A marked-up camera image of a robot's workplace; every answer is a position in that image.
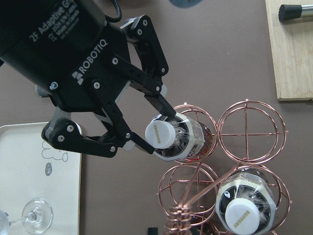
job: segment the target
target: cartoon drawing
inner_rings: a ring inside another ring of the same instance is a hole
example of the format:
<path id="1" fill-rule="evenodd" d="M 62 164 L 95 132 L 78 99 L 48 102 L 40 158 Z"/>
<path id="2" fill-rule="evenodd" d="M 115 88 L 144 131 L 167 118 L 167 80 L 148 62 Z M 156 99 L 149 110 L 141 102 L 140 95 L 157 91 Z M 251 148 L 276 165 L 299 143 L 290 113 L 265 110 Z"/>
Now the cartoon drawing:
<path id="1" fill-rule="evenodd" d="M 68 161 L 68 153 L 64 150 L 59 150 L 51 147 L 46 141 L 42 143 L 43 150 L 41 155 L 46 159 L 63 160 L 63 162 Z"/>

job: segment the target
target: bottle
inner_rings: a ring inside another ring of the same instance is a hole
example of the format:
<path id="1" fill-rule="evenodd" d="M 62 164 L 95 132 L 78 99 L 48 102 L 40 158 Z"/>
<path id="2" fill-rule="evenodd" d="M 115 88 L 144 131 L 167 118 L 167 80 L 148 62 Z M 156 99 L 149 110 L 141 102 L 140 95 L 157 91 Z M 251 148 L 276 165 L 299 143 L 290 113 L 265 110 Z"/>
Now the bottle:
<path id="1" fill-rule="evenodd" d="M 222 183 L 215 209 L 228 231 L 237 235 L 261 235 L 273 225 L 276 204 L 264 175 L 249 169 Z"/>
<path id="2" fill-rule="evenodd" d="M 146 141 L 163 160 L 192 161 L 204 155 L 212 144 L 212 134 L 207 126 L 183 114 L 176 113 L 171 120 L 166 116 L 155 117 L 145 131 Z"/>

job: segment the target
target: white tray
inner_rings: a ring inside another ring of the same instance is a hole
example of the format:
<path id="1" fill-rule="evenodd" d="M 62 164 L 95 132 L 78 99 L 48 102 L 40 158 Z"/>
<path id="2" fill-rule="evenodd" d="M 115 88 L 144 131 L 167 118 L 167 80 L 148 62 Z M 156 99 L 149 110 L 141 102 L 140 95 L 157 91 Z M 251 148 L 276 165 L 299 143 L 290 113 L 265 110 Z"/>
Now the white tray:
<path id="1" fill-rule="evenodd" d="M 17 220 L 26 203 L 40 197 L 53 210 L 44 235 L 78 235 L 81 154 L 53 149 L 41 138 L 45 125 L 0 127 L 0 210 Z M 29 234 L 22 224 L 9 231 Z"/>

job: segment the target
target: robotiq logo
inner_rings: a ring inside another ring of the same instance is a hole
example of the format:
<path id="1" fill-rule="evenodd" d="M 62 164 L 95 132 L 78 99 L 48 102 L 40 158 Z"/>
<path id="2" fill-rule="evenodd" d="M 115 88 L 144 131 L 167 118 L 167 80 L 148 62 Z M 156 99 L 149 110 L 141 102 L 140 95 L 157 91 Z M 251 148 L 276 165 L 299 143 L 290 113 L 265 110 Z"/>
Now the robotiq logo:
<path id="1" fill-rule="evenodd" d="M 100 39 L 99 43 L 95 46 L 93 51 L 90 52 L 90 55 L 87 56 L 86 60 L 82 62 L 81 66 L 78 68 L 79 72 L 75 71 L 72 73 L 72 77 L 77 79 L 77 83 L 81 85 L 84 81 L 83 74 L 87 72 L 90 66 L 93 64 L 94 60 L 101 53 L 103 48 L 107 46 L 108 43 L 104 39 Z"/>

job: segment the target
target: wooden cutting board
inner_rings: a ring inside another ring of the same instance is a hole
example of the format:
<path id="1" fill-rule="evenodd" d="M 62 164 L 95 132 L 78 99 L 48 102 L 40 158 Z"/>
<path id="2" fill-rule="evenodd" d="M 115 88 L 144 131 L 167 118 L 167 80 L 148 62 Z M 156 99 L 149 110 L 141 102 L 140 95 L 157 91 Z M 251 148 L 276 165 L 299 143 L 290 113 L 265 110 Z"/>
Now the wooden cutting board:
<path id="1" fill-rule="evenodd" d="M 279 22 L 282 4 L 313 0 L 266 0 L 268 27 L 279 100 L 313 99 L 313 17 Z"/>

